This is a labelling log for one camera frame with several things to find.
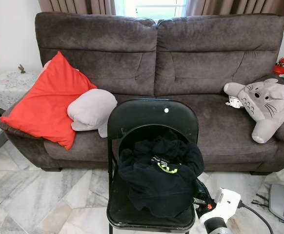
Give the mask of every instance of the curtain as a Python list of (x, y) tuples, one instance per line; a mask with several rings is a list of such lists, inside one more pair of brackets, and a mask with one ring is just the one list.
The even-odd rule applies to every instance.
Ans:
[(42, 11), (115, 15), (114, 0), (39, 0)]
[(284, 16), (284, 0), (188, 0), (186, 16), (272, 13)]

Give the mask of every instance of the red fire extinguisher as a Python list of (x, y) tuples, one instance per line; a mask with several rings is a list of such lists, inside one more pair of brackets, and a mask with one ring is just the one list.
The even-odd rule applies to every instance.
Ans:
[(278, 76), (284, 74), (284, 57), (280, 58), (279, 62), (275, 64), (273, 72)]

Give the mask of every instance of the sofa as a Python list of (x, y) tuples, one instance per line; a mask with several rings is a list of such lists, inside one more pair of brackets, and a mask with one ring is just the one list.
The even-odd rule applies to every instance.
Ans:
[[(135, 98), (181, 101), (197, 115), (198, 147), (206, 171), (268, 174), (284, 168), (284, 123), (266, 143), (251, 133), (255, 121), (226, 105), (228, 82), (250, 84), (272, 73), (283, 37), (283, 17), (271, 14), (193, 16), (160, 20), (38, 13), (42, 65), (57, 51), (118, 104)], [(8, 116), (13, 108), (7, 110)], [(77, 132), (70, 150), (0, 123), (8, 139), (37, 167), (106, 168), (107, 139)]]

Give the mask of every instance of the black folding chair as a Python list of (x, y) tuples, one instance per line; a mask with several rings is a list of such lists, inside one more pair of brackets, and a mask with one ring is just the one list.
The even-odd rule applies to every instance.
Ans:
[(194, 207), (173, 218), (156, 217), (148, 209), (138, 211), (129, 200), (128, 186), (118, 174), (122, 149), (134, 142), (155, 138), (167, 129), (184, 142), (197, 142), (198, 121), (181, 102), (166, 99), (135, 99), (117, 106), (108, 120), (109, 233), (113, 227), (126, 230), (187, 233), (195, 221)]

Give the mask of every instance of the side table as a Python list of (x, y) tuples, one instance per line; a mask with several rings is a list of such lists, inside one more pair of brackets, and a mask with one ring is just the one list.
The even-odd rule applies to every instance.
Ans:
[(0, 75), (0, 108), (9, 109), (34, 85), (39, 72), (5, 72)]

